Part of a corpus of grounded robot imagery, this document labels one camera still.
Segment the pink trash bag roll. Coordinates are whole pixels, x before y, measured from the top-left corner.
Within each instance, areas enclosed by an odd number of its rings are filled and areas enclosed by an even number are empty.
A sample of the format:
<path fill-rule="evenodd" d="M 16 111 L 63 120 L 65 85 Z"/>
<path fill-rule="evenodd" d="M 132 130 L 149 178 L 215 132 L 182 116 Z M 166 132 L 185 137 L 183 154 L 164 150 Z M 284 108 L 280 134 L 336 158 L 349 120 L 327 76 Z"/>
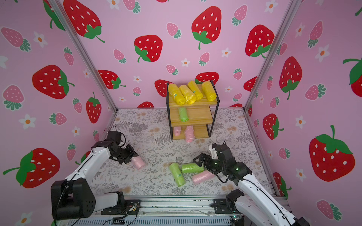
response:
<path fill-rule="evenodd" d="M 184 133 L 185 133 L 185 141 L 187 143 L 191 143 L 192 141 L 195 140 L 194 129 L 192 125 L 187 126 Z"/>
<path fill-rule="evenodd" d="M 134 164 L 135 168 L 141 170 L 143 167 L 146 166 L 146 163 L 140 156 L 136 156 L 132 158 L 132 163 Z"/>
<path fill-rule="evenodd" d="M 201 173 L 198 173 L 192 177 L 192 181 L 194 185 L 201 184 L 207 180 L 213 179 L 215 175 L 208 170 L 205 170 Z"/>
<path fill-rule="evenodd" d="M 173 128 L 173 135 L 175 137 L 179 136 L 181 134 L 181 132 L 182 132 L 181 126 L 176 126 Z"/>

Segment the green trash bag roll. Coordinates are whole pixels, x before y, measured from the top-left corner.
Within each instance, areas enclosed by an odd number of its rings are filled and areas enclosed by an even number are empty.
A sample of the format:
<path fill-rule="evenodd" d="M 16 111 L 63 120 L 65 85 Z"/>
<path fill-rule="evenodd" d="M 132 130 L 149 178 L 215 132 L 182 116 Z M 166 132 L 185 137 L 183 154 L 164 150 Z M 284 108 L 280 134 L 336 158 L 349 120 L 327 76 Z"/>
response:
<path fill-rule="evenodd" d="M 187 164 L 183 164 L 181 167 L 181 171 L 183 174 L 186 173 L 201 173 L 203 171 L 198 171 L 198 165 L 196 165 L 195 163 L 187 163 Z"/>
<path fill-rule="evenodd" d="M 185 108 L 185 107 L 179 108 L 179 119 L 181 122 L 186 122 L 189 120 L 187 108 Z"/>
<path fill-rule="evenodd" d="M 169 165 L 169 169 L 170 169 L 170 172 L 172 173 L 173 175 L 173 178 L 177 184 L 178 187 L 180 186 L 183 186 L 186 184 L 186 181 L 183 177 L 183 174 L 180 170 L 180 167 L 179 167 L 179 164 L 178 163 L 172 163 Z"/>

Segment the yellow trash bag roll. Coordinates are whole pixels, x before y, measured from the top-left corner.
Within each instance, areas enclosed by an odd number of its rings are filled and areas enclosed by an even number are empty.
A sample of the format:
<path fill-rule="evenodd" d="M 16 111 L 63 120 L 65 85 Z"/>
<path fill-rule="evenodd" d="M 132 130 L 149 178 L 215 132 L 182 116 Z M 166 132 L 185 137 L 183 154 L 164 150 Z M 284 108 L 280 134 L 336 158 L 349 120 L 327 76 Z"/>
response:
<path fill-rule="evenodd" d="M 214 101 L 217 98 L 215 89 L 210 81 L 203 82 L 202 89 L 208 101 Z"/>
<path fill-rule="evenodd" d="M 169 94 L 173 97 L 173 100 L 178 104 L 178 105 L 183 105 L 186 103 L 186 99 L 183 96 L 181 90 L 179 89 L 179 87 L 173 83 L 168 85 L 168 92 Z"/>
<path fill-rule="evenodd" d="M 194 93 L 197 100 L 201 100 L 203 98 L 203 94 L 200 91 L 198 85 L 194 81 L 190 81 L 188 83 L 188 88 Z"/>
<path fill-rule="evenodd" d="M 187 104 L 192 105 L 196 102 L 197 100 L 196 95 L 191 91 L 191 89 L 187 85 L 181 85 L 179 89 L 184 98 L 186 99 Z"/>

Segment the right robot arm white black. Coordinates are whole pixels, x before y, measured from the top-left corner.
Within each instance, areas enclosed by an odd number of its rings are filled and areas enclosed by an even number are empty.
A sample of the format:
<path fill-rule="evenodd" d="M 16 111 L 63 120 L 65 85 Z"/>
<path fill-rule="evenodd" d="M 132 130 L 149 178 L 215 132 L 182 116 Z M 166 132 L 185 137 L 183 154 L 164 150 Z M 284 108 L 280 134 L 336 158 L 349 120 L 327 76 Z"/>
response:
<path fill-rule="evenodd" d="M 309 225 L 306 219 L 297 218 L 270 195 L 251 169 L 246 164 L 236 161 L 226 144 L 212 144 L 209 151 L 211 155 L 201 153 L 193 162 L 216 176 L 222 173 L 237 186 L 226 198 L 230 212 L 244 214 L 257 226 Z"/>

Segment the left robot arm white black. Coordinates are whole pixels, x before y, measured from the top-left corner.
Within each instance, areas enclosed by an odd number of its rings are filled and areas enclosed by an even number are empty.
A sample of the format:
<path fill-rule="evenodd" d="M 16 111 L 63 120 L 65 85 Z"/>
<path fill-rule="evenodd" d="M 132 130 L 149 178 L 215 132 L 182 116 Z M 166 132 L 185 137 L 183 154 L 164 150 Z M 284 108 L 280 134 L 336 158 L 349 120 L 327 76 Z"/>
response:
<path fill-rule="evenodd" d="M 90 182 L 107 160 L 130 163 L 137 157 L 131 145 L 125 143 L 125 135 L 110 131 L 107 138 L 91 147 L 90 154 L 66 179 L 56 181 L 51 186 L 52 217 L 60 220 L 88 218 L 93 213 L 128 216 L 138 213 L 140 201 L 126 201 L 122 192 L 108 192 L 94 195 Z"/>

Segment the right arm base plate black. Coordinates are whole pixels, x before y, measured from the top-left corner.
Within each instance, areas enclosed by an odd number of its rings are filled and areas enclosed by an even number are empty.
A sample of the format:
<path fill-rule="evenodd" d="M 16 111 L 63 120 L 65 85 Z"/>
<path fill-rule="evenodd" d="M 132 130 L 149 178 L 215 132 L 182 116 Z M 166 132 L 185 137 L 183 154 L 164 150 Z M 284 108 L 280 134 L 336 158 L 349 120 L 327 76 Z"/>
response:
<path fill-rule="evenodd" d="M 216 214 L 234 214 L 236 213 L 233 203 L 229 199 L 214 199 L 210 205 Z"/>

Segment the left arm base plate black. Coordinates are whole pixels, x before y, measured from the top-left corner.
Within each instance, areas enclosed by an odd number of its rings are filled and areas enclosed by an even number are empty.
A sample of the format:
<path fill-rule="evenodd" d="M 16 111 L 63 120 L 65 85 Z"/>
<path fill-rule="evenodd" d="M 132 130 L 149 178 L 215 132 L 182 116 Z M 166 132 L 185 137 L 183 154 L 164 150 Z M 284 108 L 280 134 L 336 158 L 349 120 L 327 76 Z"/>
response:
<path fill-rule="evenodd" d="M 101 215 L 136 215 L 140 210 L 141 200 L 125 200 L 114 207 L 101 211 Z"/>

